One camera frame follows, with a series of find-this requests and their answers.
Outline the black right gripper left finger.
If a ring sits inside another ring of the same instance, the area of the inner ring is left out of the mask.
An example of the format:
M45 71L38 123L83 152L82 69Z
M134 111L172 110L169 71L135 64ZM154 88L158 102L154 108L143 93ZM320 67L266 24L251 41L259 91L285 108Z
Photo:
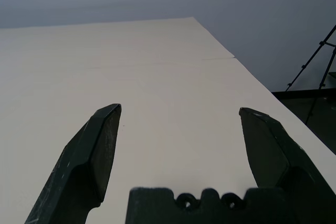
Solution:
M98 109L68 142L26 223L85 223L104 201L122 107Z

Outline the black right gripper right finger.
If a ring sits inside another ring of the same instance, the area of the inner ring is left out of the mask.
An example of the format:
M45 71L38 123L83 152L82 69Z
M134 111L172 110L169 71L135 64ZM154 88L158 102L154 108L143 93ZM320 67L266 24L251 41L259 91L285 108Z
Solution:
M299 223L335 223L335 193L281 123L250 108L239 115L257 186L280 189Z

